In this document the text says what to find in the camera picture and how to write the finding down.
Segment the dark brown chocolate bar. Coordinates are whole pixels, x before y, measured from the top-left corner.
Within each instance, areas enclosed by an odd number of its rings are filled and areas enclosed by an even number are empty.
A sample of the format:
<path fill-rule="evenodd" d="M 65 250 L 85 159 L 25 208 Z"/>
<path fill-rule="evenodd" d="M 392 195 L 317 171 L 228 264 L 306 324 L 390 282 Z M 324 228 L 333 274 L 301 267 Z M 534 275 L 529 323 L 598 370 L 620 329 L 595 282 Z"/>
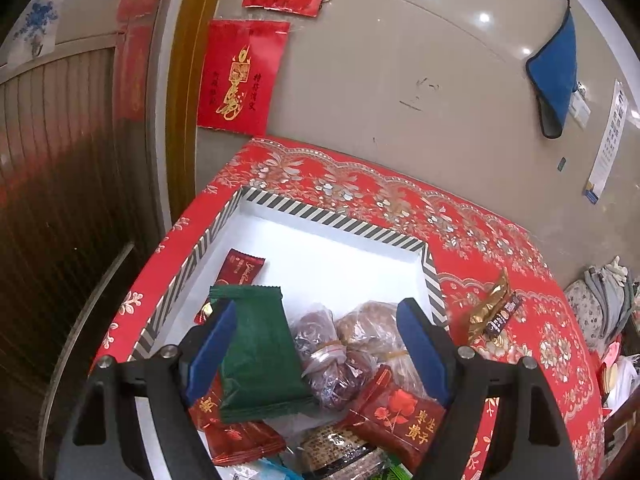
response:
<path fill-rule="evenodd" d="M 509 323 L 514 313 L 521 307 L 522 303 L 522 296 L 514 292 L 500 307 L 497 313 L 487 322 L 483 330 L 483 337 L 486 339 L 497 338 L 506 327 L 506 324 Z"/>

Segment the dark red gold packet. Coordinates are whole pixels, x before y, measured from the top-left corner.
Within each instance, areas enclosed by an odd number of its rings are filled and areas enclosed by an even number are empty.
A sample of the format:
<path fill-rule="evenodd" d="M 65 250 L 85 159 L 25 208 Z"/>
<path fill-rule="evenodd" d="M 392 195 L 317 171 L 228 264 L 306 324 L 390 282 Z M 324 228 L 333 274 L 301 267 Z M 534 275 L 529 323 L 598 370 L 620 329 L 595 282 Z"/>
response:
<path fill-rule="evenodd" d="M 189 410 L 196 429 L 206 437 L 215 466 L 247 464 L 285 450 L 285 440 L 265 422 L 223 422 L 221 403 L 222 383 L 216 375 L 206 395 Z"/>

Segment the red snack packet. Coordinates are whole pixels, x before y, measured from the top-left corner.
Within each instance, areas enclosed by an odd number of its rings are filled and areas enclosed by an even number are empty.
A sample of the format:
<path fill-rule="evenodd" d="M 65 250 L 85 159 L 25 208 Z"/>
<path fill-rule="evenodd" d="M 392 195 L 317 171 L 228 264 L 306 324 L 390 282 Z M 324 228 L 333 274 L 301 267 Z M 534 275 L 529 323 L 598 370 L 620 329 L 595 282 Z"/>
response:
<path fill-rule="evenodd" d="M 436 401 L 400 388 L 392 370 L 382 365 L 338 426 L 397 457 L 414 474 L 445 414 Z"/>

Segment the gold foil snack bar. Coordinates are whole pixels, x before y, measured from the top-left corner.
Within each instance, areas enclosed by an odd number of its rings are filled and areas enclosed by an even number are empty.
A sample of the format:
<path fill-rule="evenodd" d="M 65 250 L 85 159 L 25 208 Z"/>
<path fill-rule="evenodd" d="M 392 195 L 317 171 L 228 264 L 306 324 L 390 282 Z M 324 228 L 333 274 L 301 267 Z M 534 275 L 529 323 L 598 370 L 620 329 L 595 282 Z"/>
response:
<path fill-rule="evenodd" d="M 511 295 L 511 285 L 506 269 L 500 271 L 498 280 L 491 286 L 487 296 L 469 315 L 468 341 L 472 342 L 479 337 L 486 325 L 497 314 Z"/>

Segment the green black snack packet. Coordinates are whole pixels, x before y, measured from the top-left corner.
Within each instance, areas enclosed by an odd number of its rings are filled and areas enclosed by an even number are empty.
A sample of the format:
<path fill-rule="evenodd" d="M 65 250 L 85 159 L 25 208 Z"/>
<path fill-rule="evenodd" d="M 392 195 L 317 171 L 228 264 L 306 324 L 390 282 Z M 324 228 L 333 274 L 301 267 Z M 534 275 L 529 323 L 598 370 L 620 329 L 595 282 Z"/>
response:
<path fill-rule="evenodd" d="M 411 480 L 412 473 L 403 464 L 388 464 L 378 475 L 378 480 Z"/>

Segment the white snack packet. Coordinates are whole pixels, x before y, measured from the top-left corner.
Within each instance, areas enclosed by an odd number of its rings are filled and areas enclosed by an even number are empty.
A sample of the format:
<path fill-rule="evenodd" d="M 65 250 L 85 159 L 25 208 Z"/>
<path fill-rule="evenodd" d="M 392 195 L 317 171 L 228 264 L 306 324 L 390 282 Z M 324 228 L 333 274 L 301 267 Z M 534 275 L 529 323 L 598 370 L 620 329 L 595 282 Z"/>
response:
<path fill-rule="evenodd" d="M 226 469 L 228 478 L 231 480 L 250 480 L 259 476 L 262 468 L 260 464 L 243 464 L 231 466 Z"/>

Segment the dark green snack packet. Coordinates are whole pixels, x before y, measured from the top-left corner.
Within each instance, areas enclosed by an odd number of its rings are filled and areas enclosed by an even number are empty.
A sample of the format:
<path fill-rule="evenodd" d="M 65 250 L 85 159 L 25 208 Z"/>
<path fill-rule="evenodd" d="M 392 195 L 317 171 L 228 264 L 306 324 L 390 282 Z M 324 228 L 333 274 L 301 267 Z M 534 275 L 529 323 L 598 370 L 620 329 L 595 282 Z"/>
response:
<path fill-rule="evenodd" d="M 226 424 L 312 413 L 318 401 L 302 377 L 277 286 L 216 285 L 213 307 L 235 308 L 236 330 L 219 369 L 220 418 Z"/>

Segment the brown patterned snack packet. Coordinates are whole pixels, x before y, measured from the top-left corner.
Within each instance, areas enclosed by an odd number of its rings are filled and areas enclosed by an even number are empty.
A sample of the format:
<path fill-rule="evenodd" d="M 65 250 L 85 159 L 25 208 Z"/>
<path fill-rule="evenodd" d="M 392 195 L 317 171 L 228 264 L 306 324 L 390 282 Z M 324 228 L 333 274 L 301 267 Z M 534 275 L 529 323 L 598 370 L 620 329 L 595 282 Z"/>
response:
<path fill-rule="evenodd" d="M 346 428 L 323 426 L 298 447 L 304 479 L 370 479 L 383 471 L 386 453 Z"/>

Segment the clear bag of dates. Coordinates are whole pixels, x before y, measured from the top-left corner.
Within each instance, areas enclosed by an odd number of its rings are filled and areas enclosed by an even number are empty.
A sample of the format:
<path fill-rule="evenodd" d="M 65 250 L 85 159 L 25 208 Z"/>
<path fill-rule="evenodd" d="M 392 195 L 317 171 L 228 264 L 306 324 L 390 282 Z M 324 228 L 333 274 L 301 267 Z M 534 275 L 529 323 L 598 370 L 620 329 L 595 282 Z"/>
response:
<path fill-rule="evenodd" d="M 375 375 L 378 362 L 367 352 L 348 349 L 343 363 L 332 362 L 308 376 L 311 392 L 327 411 L 341 411 Z"/>
<path fill-rule="evenodd" d="M 302 376 L 346 361 L 346 349 L 338 339 L 332 312 L 314 307 L 290 325 L 294 347 L 302 363 Z"/>

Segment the small red packet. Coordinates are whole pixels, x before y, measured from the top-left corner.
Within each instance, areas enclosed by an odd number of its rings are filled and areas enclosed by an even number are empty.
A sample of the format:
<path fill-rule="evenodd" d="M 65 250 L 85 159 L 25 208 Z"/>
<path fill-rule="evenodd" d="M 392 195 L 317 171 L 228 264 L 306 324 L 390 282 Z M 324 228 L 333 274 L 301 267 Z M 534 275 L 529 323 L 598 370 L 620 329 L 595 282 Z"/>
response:
<path fill-rule="evenodd" d="M 237 249 L 230 249 L 218 272 L 214 284 L 209 290 L 226 289 L 230 286 L 251 285 L 265 266 L 266 259 L 255 257 Z M 217 309 L 221 296 L 209 294 L 201 309 L 194 316 L 196 325 L 204 325 Z"/>

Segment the light green candy packet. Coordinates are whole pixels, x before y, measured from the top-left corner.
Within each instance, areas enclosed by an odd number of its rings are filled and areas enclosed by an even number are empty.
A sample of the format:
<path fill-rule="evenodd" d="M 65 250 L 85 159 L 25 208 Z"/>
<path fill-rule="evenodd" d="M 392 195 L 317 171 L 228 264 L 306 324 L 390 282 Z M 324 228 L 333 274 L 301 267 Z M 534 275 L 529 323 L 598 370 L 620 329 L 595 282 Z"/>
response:
<path fill-rule="evenodd" d="M 259 469 L 257 479 L 260 480 L 303 480 L 297 472 L 266 458 L 258 460 L 257 467 Z"/>

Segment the brown nuts clear bag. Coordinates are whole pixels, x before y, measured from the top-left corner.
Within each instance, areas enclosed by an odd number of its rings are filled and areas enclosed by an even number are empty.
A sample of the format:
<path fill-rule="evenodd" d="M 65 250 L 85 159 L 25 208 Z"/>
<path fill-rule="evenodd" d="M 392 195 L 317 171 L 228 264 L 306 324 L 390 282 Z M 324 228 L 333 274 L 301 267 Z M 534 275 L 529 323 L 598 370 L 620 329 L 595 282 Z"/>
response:
<path fill-rule="evenodd" d="M 337 336 L 347 348 L 370 354 L 378 365 L 388 366 L 401 389 L 428 399 L 400 336 L 396 314 L 396 304 L 368 301 L 336 322 Z"/>

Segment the blue flower picture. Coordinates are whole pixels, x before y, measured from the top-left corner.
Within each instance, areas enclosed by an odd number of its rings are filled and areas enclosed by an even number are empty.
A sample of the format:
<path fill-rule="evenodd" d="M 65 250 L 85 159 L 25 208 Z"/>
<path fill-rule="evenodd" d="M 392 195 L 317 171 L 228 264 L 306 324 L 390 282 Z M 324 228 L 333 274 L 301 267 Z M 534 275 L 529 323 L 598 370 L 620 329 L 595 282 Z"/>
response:
<path fill-rule="evenodd" d="M 1 61 L 13 68 L 51 53 L 64 0 L 32 0 L 2 44 Z"/>

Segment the white wall switch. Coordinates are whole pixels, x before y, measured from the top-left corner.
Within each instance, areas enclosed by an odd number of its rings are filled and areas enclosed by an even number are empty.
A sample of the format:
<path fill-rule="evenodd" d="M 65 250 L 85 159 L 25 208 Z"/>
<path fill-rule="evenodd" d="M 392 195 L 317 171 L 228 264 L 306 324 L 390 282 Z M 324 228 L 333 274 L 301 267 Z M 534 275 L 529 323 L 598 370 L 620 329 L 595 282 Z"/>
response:
<path fill-rule="evenodd" d="M 570 116 L 574 118 L 577 125 L 585 130 L 588 126 L 591 110 L 585 99 L 585 89 L 578 86 L 570 98 Z"/>

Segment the blue cloth on wall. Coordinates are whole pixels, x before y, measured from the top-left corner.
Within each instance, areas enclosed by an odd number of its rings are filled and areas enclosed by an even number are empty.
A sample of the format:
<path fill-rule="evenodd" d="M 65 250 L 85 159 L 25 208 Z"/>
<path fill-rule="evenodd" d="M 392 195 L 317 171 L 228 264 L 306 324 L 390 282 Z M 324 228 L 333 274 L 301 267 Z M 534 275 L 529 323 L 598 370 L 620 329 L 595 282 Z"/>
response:
<path fill-rule="evenodd" d="M 534 89 L 541 133 L 548 140 L 559 139 L 577 90 L 577 39 L 570 0 L 560 26 L 526 60 L 525 71 Z"/>

